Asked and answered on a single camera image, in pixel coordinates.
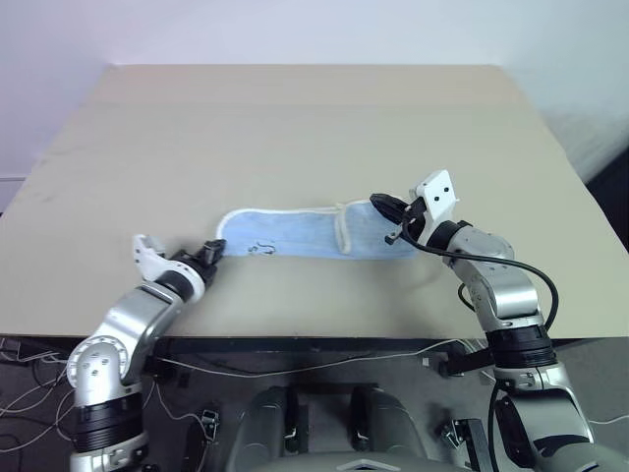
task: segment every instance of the beige tabletop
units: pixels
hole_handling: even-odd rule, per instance
[[[489,66],[110,69],[0,218],[0,332],[91,333],[140,282],[135,233],[193,249],[234,208],[406,195],[442,168],[456,219],[555,280],[553,337],[629,334],[627,253],[538,114]],[[430,255],[225,258],[169,334],[480,336],[457,285]]]

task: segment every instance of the white cable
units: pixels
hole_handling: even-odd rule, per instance
[[[180,367],[186,367],[188,369],[193,369],[193,370],[196,370],[196,371],[205,372],[206,374],[213,374],[213,375],[216,375],[216,376],[233,377],[233,378],[237,378],[237,379],[261,379],[261,378],[264,378],[264,377],[285,376],[285,375],[288,375],[288,374],[297,374],[297,373],[300,373],[300,372],[308,372],[308,371],[316,371],[316,370],[319,370],[319,369],[327,369],[327,368],[330,368],[330,367],[342,366],[343,364],[349,364],[349,363],[352,363],[352,362],[378,361],[378,360],[383,360],[383,359],[396,359],[398,357],[413,357],[413,356],[418,356],[420,354],[423,354],[426,351],[431,350],[434,347],[438,347],[438,346],[441,346],[443,344],[448,344],[450,342],[460,342],[464,346],[467,347],[465,342],[463,342],[461,339],[447,339],[445,341],[436,342],[435,344],[432,344],[429,347],[425,347],[424,349],[421,349],[421,350],[415,351],[415,352],[403,352],[403,353],[400,353],[400,354],[388,354],[388,355],[385,355],[385,356],[373,356],[373,357],[355,357],[355,358],[352,358],[352,359],[344,359],[342,361],[330,362],[329,364],[321,364],[319,366],[310,366],[310,367],[304,367],[304,368],[301,368],[301,369],[292,369],[290,371],[266,372],[266,373],[262,373],[262,374],[235,374],[235,373],[232,373],[232,372],[212,371],[210,369],[204,369],[202,367],[193,366],[191,364],[186,364],[184,362],[173,361],[172,359],[166,359],[164,357],[158,357],[157,359],[159,359],[160,361],[167,362],[169,364],[174,364],[174,365],[180,366]]]
[[[0,453],[7,453],[7,452],[13,452],[15,450],[20,450],[20,449],[24,449],[25,447],[28,447],[29,445],[36,443],[37,441],[39,441],[41,438],[43,438],[50,430],[52,430],[53,428],[56,428],[57,425],[59,424],[59,422],[61,420],[63,420],[66,416],[68,416],[68,413],[70,413],[72,411],[72,409],[74,408],[74,406],[71,406],[70,408],[68,408],[66,410],[66,412],[61,415],[59,417],[58,420],[55,421],[54,424],[50,425],[48,428],[46,428],[45,430],[43,430],[43,432],[41,432],[39,435],[35,436],[32,440],[30,440],[29,442],[25,442],[24,444],[18,445],[16,447],[11,447],[10,449],[0,449]]]
[[[490,379],[492,382],[495,382],[495,378],[491,376],[490,374],[488,374],[487,371],[481,371],[481,374],[483,374],[485,377]]]
[[[209,442],[205,444],[203,448],[203,455],[200,457],[199,467],[197,467],[197,472],[201,472],[203,470],[203,466],[205,465],[205,456],[207,455],[207,449],[209,448]]]
[[[53,351],[46,351],[46,352],[41,352],[39,354],[35,354],[34,356],[29,356],[29,357],[25,357],[24,359],[20,359],[19,355],[16,355],[16,358],[14,359],[16,362],[29,362],[29,361],[36,361],[39,359],[42,359],[44,357],[48,357],[54,354],[58,354],[57,352],[53,352]]]
[[[155,390],[155,381],[153,381],[153,384],[150,386],[150,390],[148,391],[148,395],[146,396],[146,400],[144,401],[143,405],[142,405],[142,410],[144,410],[146,408],[146,406],[148,405],[148,403],[150,402],[150,398],[153,396],[153,391]]]
[[[70,443],[72,442],[72,440],[70,438],[68,438],[63,431],[61,431],[61,428],[59,428],[59,422],[61,421],[61,418],[59,418],[59,412],[61,411],[61,407],[63,406],[64,402],[66,401],[66,398],[68,398],[72,393],[74,393],[74,389],[71,388],[70,391],[68,393],[66,393],[63,398],[61,398],[61,401],[59,402],[59,406],[57,406],[57,412],[55,413],[55,427],[57,428],[57,434],[63,438],[66,441],[69,441]]]
[[[611,425],[621,420],[629,420],[629,415],[616,416],[615,418],[611,418],[610,420],[606,421],[588,420],[588,423],[592,423],[593,425]]]
[[[49,385],[49,384],[53,384],[53,383],[55,383],[55,382],[57,382],[57,379],[53,379],[52,381],[48,381],[48,382],[46,382],[46,383],[43,383],[43,385]],[[26,408],[21,408],[21,409],[18,409],[18,410],[12,410],[12,409],[11,409],[11,407],[12,407],[13,405],[15,405],[16,403],[18,403],[21,399],[23,399],[23,398],[24,398],[24,397],[26,397],[26,396],[29,396],[31,393],[33,393],[34,391],[38,391],[38,390],[39,390],[39,389],[41,389],[41,388],[42,388],[42,386],[40,386],[40,385],[38,385],[38,386],[36,386],[36,387],[34,387],[34,388],[31,388],[29,391],[27,391],[26,393],[23,393],[23,394],[22,394],[22,395],[20,395],[18,398],[16,398],[16,399],[15,399],[15,400],[13,400],[11,403],[9,403],[9,404],[7,405],[7,407],[6,407],[6,408],[0,408],[0,417],[1,417],[2,415],[4,415],[5,413],[22,413],[22,412],[25,412],[25,411],[29,411],[29,410],[31,410],[31,408],[34,408],[35,406],[40,405],[40,404],[41,404],[41,403],[42,403],[42,402],[43,402],[46,398],[48,398],[48,396],[50,395],[50,393],[52,393],[52,388],[50,388],[50,389],[48,390],[48,392],[47,392],[47,393],[46,393],[46,394],[45,394],[45,395],[44,395],[41,399],[39,399],[39,401],[37,401],[37,402],[36,402],[36,403],[34,403],[33,405],[28,406],[28,407],[26,407]]]
[[[42,357],[41,359],[39,359],[41,362],[43,362],[44,364],[68,364],[68,361],[64,360],[64,359],[57,359],[56,358],[56,354],[49,354],[45,357]]]
[[[0,349],[2,349],[6,343],[7,339],[5,337],[2,338],[2,340],[0,340]],[[59,354],[58,352],[53,352],[53,351],[46,351],[46,352],[40,352],[39,354],[34,354],[32,356],[28,356],[25,357],[23,359],[20,358],[19,353],[20,353],[20,347],[22,346],[22,344],[20,342],[18,342],[18,348],[16,349],[18,351],[18,353],[16,354],[16,358],[13,359],[12,357],[8,356],[6,352],[2,352],[0,353],[2,355],[2,357],[4,357],[7,361],[11,361],[11,362],[29,362],[29,361],[36,361],[37,359],[43,359],[45,357],[48,356],[54,356]]]
[[[164,411],[171,420],[179,421],[186,418],[194,418],[195,420],[197,420],[197,423],[199,423],[200,428],[203,430],[203,436],[205,437],[205,439],[210,442],[212,441],[212,439],[205,433],[205,426],[203,425],[203,421],[200,420],[199,416],[194,413],[185,413],[181,416],[175,416],[172,414],[172,412],[166,406],[166,403],[164,403],[164,399],[161,397],[161,389],[159,388],[159,385],[157,386],[157,398],[159,398],[159,403],[161,403],[161,406],[164,408]]]

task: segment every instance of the black cable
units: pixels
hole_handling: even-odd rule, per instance
[[[22,443],[20,442],[18,437],[15,436],[15,435],[12,435],[10,433],[3,433],[3,434],[0,434],[0,438],[10,438],[10,439],[12,439],[15,442],[16,447],[22,447]],[[16,452],[18,453],[18,472],[22,472],[22,463],[24,461],[24,452],[22,451],[21,448],[16,450]]]
[[[474,305],[472,305],[470,302],[468,302],[465,299],[465,296],[463,295],[463,289],[465,288],[465,283],[462,283],[461,285],[459,285],[459,289],[456,291],[456,293],[459,295],[459,300],[461,300],[461,303],[463,303],[463,305],[465,305],[466,307],[468,307],[470,310],[472,310],[473,312],[476,311],[476,309],[474,308]]]
[[[554,319],[557,316],[557,309],[559,308],[559,292],[557,291],[557,287],[554,285],[554,282],[550,279],[550,277],[548,277],[538,268],[533,267],[532,265],[521,263],[519,261],[513,261],[511,259],[492,258],[489,256],[478,256],[475,254],[451,253],[449,251],[443,251],[442,249],[431,248],[429,246],[419,244],[415,241],[415,239],[413,239],[413,236],[411,236],[411,234],[409,233],[409,219],[407,215],[405,215],[404,219],[402,219],[402,235],[404,235],[407,243],[409,243],[415,249],[424,251],[425,253],[431,253],[437,256],[445,256],[446,258],[465,259],[468,261],[479,261],[481,263],[494,263],[503,264],[505,266],[514,266],[534,273],[548,286],[548,290],[550,290],[550,295],[552,297],[552,302],[550,303],[550,311],[548,312],[548,317],[546,318],[546,322],[543,325],[546,331],[550,330],[550,327],[554,323]]]
[[[493,385],[491,398],[489,399],[489,412],[487,414],[487,445],[489,447],[489,460],[493,472],[498,472],[498,462],[495,460],[495,447],[493,445],[493,413],[495,409],[495,400],[498,398],[498,383]]]

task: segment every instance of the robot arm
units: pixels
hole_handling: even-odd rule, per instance
[[[183,309],[203,295],[224,248],[225,241],[210,241],[193,255],[179,251],[165,259],[157,241],[134,238],[143,284],[109,310],[68,360],[77,409],[73,472],[140,466],[148,453],[141,392],[145,358]]]
[[[506,392],[494,407],[509,458],[538,470],[623,468],[620,456],[594,444],[565,367],[556,360],[535,286],[521,268],[509,264],[513,248],[465,221],[451,221],[456,198],[445,170],[430,174],[411,190],[411,198],[407,205],[374,194],[372,203],[384,217],[401,223],[385,238],[389,244],[402,238],[442,255],[468,288],[495,363],[495,394]]]

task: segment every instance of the white wall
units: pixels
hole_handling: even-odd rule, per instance
[[[626,0],[0,0],[0,210],[107,64],[497,64],[587,180],[629,144]]]

